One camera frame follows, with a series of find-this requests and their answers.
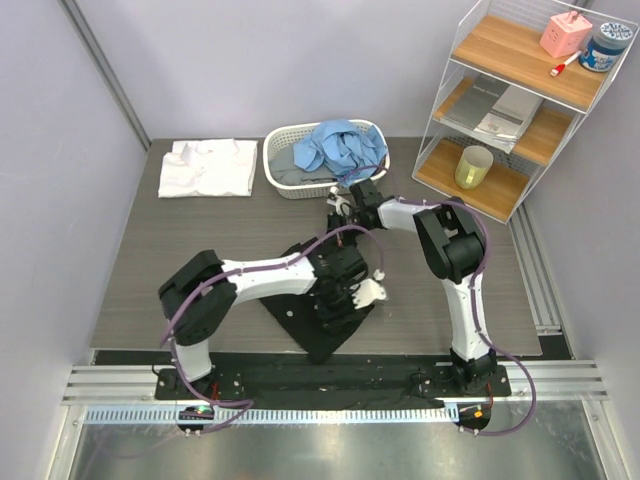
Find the black long sleeve shirt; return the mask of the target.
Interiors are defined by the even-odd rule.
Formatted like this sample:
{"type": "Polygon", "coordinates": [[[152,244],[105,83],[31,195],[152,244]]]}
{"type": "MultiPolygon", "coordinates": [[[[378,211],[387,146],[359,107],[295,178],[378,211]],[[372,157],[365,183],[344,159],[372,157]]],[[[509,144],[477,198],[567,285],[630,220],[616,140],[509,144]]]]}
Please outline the black long sleeve shirt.
{"type": "Polygon", "coordinates": [[[309,360],[326,362],[374,309],[357,309],[352,294],[367,278],[368,265],[357,246],[334,240],[314,249],[308,259],[318,278],[304,294],[263,297],[260,303],[302,348],[309,360]]]}

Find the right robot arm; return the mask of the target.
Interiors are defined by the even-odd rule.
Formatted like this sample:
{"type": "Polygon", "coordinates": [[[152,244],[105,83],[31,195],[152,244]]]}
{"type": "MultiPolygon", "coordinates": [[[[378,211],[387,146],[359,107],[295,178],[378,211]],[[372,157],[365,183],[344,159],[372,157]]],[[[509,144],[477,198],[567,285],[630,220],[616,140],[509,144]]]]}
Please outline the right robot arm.
{"type": "Polygon", "coordinates": [[[385,198],[370,180],[350,187],[351,200],[333,186],[327,203],[345,224],[367,230],[402,230],[417,235],[427,266],[442,281],[451,325],[451,380],[472,395],[497,372],[496,349],[486,328],[482,298],[487,234],[473,210],[451,197],[439,203],[385,198]]]}

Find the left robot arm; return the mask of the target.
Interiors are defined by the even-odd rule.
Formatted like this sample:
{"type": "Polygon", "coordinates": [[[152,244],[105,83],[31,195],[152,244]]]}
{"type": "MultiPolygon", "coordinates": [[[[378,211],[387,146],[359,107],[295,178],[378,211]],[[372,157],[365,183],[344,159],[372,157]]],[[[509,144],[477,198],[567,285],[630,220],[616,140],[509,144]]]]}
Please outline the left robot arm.
{"type": "Polygon", "coordinates": [[[179,388],[193,399],[211,391],[209,339],[233,307],[254,300],[311,362],[327,361],[386,297],[384,276],[354,246],[297,245],[285,256],[249,262],[199,252],[158,290],[179,388]]]}

